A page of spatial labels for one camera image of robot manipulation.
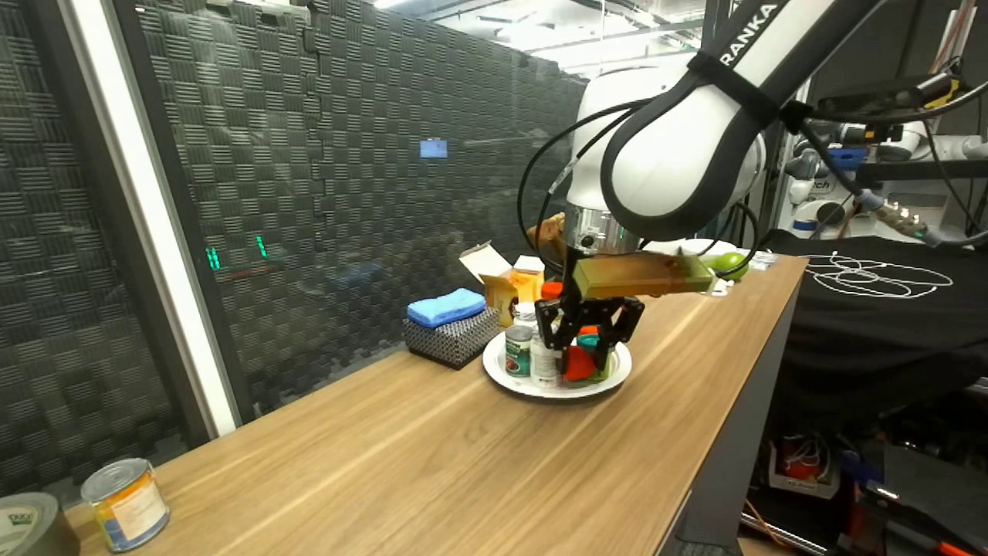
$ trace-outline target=glass window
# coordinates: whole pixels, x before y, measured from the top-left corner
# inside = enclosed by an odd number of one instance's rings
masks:
[[[0,494],[186,452],[21,5],[0,0]]]
[[[524,250],[529,158],[583,79],[363,0],[144,5],[142,33],[252,411],[401,349],[412,301]],[[524,218],[568,160],[533,171]]]

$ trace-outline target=white label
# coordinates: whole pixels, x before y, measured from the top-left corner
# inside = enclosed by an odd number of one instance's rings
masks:
[[[165,518],[165,512],[167,512],[167,508],[165,508],[154,481],[114,500],[114,518],[117,518],[125,541],[154,529]]]
[[[8,556],[26,544],[26,537],[38,524],[38,510],[35,508],[4,508],[0,510],[0,556]]]

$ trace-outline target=green object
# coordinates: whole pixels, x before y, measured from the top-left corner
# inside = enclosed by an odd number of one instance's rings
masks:
[[[711,256],[707,263],[715,272],[715,277],[738,280],[747,272],[745,254],[721,254],[721,256]]]
[[[714,286],[714,275],[711,275],[711,263],[707,259],[698,259],[698,256],[676,256],[671,263],[672,275],[680,277],[680,291],[707,291]]]
[[[261,235],[252,235],[252,243],[257,243],[257,256],[260,256],[260,259],[270,259],[270,243],[265,243],[265,238],[261,238]]]
[[[207,263],[210,263],[213,272],[221,272],[221,259],[220,259],[215,249],[207,249]]]

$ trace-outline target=container lid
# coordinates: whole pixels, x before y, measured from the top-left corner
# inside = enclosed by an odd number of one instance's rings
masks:
[[[80,497],[87,505],[98,505],[98,500],[124,493],[129,481],[137,481],[148,470],[150,470],[150,464],[142,459],[124,459],[124,462],[106,464],[83,481]]]
[[[563,298],[563,280],[546,280],[542,286],[542,301],[558,301]]]

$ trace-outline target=ceiling light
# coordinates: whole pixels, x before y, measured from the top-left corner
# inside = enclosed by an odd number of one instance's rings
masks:
[[[394,10],[401,5],[406,5],[406,0],[372,0],[378,10]]]

